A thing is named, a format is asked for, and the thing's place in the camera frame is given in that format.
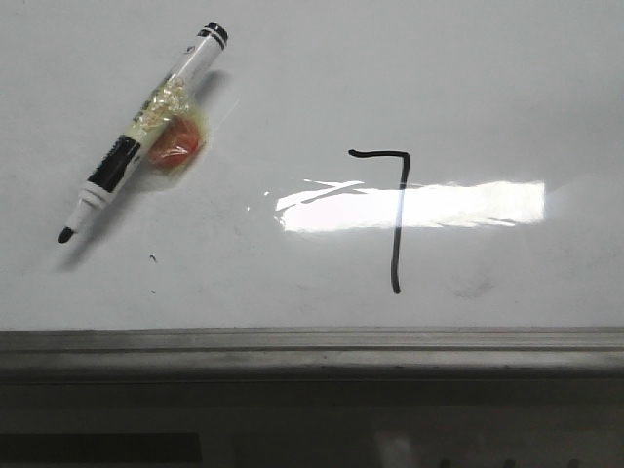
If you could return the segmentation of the white black whiteboard marker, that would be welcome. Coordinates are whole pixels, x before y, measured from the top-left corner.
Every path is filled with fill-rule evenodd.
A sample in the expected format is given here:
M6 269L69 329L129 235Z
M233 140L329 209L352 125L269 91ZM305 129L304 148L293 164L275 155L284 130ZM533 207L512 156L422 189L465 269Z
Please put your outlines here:
M99 212L106 209L126 184L149 150L174 122L191 110L211 66L225 50L226 29L216 23L204 25L179 61L146 98L130 124L89 175L58 242L65 244Z

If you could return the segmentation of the white whiteboard with aluminium frame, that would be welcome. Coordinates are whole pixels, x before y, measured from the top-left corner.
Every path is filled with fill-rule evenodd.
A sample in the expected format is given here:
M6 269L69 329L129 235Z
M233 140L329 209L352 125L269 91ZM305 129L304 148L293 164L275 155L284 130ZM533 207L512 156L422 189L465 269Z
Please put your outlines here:
M200 28L209 135L62 244ZM5 382L623 373L619 1L5 1Z

